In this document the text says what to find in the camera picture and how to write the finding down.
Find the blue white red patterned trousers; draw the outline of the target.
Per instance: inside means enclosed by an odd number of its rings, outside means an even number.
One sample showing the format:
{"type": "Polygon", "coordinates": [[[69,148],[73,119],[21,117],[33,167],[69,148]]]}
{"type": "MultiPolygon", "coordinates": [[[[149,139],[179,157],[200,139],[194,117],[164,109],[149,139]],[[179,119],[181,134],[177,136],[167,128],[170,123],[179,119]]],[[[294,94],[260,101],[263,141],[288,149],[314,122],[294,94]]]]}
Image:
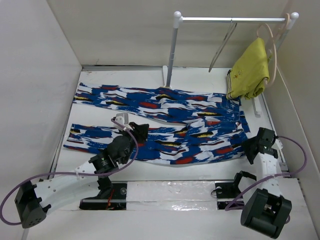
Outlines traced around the blue white red patterned trousers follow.
{"type": "Polygon", "coordinates": [[[137,160],[158,165],[219,163],[242,157],[250,129],[239,98],[222,93],[80,83],[75,104],[130,113],[162,126],[148,130],[137,160]]]}

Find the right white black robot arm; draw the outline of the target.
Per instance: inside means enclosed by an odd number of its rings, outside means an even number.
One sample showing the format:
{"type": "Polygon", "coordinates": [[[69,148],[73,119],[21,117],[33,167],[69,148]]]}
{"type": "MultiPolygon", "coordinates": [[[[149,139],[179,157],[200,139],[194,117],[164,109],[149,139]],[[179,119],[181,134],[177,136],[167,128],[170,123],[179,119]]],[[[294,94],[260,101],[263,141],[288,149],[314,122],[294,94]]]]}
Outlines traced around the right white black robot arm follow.
{"type": "Polygon", "coordinates": [[[255,173],[240,171],[231,184],[232,193],[244,202],[241,225],[272,239],[279,237],[292,210],[292,202],[284,198],[276,179],[275,141],[275,132],[263,127],[245,140],[241,146],[255,173]]]}

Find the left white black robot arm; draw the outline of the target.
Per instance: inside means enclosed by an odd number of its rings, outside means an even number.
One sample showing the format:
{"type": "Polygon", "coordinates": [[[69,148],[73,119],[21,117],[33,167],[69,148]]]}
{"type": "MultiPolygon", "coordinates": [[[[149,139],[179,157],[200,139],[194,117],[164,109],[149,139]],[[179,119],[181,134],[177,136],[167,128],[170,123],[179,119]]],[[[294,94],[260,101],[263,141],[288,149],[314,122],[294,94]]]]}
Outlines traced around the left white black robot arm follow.
{"type": "Polygon", "coordinates": [[[120,135],[73,171],[37,183],[27,180],[19,186],[14,202],[22,228],[38,225],[47,215],[75,201],[97,196],[104,199],[111,194],[109,176],[133,162],[149,131],[148,124],[116,126],[120,127],[120,135]]]}

